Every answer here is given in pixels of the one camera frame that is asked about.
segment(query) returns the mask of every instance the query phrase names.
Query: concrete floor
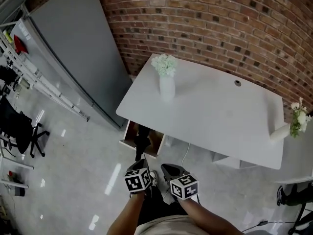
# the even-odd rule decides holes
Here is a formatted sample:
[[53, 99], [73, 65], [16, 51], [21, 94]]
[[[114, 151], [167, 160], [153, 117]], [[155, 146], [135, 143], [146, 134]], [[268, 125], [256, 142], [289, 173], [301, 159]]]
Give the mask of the concrete floor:
[[[85, 122], [37, 91], [22, 91], [12, 104], [33, 119], [43, 113], [40, 122], [51, 134], [41, 143], [46, 157], [29, 151], [23, 162], [35, 167], [22, 170], [29, 185], [25, 197], [11, 197], [0, 185], [0, 193], [23, 235], [103, 235], [128, 201], [123, 181], [126, 169], [134, 163], [134, 151], [118, 143], [123, 131]], [[175, 140], [164, 147], [155, 160], [147, 157], [150, 169], [159, 172], [162, 163], [181, 164], [188, 144]], [[17, 160], [22, 155], [13, 150]], [[190, 146], [183, 166], [200, 181], [201, 204], [233, 223], [239, 230], [269, 222], [296, 219], [299, 207], [278, 207], [276, 191], [268, 169], [263, 167], [234, 170], [211, 163], [210, 152]], [[9, 169], [4, 168], [3, 176]], [[110, 178], [118, 172], [114, 184]], [[160, 183], [163, 192], [166, 185]], [[97, 215], [92, 230], [90, 223]], [[273, 235], [285, 235], [292, 224], [263, 226]]]

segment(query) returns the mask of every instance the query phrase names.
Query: chair base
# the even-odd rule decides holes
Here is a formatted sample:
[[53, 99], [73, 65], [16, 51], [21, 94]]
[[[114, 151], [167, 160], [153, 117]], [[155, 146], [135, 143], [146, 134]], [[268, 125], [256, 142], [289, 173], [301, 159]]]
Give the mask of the chair base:
[[35, 127], [35, 132], [34, 132], [34, 135], [32, 137], [32, 140], [31, 140], [31, 148], [30, 148], [30, 156], [32, 158], [35, 157], [35, 155], [33, 154], [34, 152], [34, 146], [37, 147], [39, 153], [41, 154], [41, 156], [44, 158], [45, 157], [45, 153], [40, 149], [39, 145], [38, 145], [38, 138], [40, 138], [41, 136], [43, 136], [44, 134], [46, 134], [47, 136], [50, 135], [50, 133], [48, 131], [43, 131], [39, 134], [37, 134], [38, 132], [38, 127], [41, 127], [42, 125], [40, 123], [37, 123], [36, 127]]

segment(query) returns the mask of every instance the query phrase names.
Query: table drawer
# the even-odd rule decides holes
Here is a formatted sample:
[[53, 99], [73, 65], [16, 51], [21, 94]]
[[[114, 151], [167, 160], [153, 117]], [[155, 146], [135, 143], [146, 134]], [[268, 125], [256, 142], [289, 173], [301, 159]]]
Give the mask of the table drawer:
[[[119, 141], [121, 144], [135, 151], [136, 151], [136, 145], [134, 143], [134, 138], [138, 134], [138, 126], [139, 125], [137, 123], [128, 120], [127, 127], [124, 133], [124, 138]], [[145, 149], [145, 153], [150, 155], [153, 158], [157, 158], [164, 144], [166, 135], [158, 131], [150, 129], [148, 138], [151, 144]]]

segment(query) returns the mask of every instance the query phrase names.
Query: office chair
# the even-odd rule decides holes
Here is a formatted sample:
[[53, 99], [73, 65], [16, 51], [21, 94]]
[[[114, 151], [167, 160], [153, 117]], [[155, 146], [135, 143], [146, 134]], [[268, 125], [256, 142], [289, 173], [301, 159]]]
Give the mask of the office chair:
[[[9, 149], [15, 146], [22, 154], [24, 154], [31, 143], [30, 156], [32, 158], [35, 157], [33, 149], [36, 146], [41, 156], [44, 157], [45, 153], [41, 151], [38, 145], [38, 138], [44, 134], [49, 136], [50, 133], [43, 131], [37, 134], [38, 128], [42, 125], [37, 123], [35, 127], [32, 127], [31, 121], [23, 112], [17, 113], [9, 101], [4, 96], [2, 97], [0, 101], [0, 131], [5, 133], [5, 137], [0, 135], [0, 138], [9, 144]], [[11, 142], [10, 137], [15, 138], [16, 144]]]

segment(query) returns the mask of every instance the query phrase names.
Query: white vase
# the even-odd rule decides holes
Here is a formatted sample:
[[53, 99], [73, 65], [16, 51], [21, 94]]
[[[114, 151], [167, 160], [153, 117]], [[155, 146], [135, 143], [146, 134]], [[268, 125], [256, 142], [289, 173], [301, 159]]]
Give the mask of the white vase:
[[272, 142], [277, 142], [277, 141], [284, 139], [285, 137], [287, 137], [289, 135], [290, 135], [290, 124], [286, 124], [286, 125], [278, 128], [276, 131], [274, 131], [270, 135], [270, 140]]
[[163, 101], [171, 101], [175, 96], [175, 81], [171, 76], [160, 76], [160, 94]]

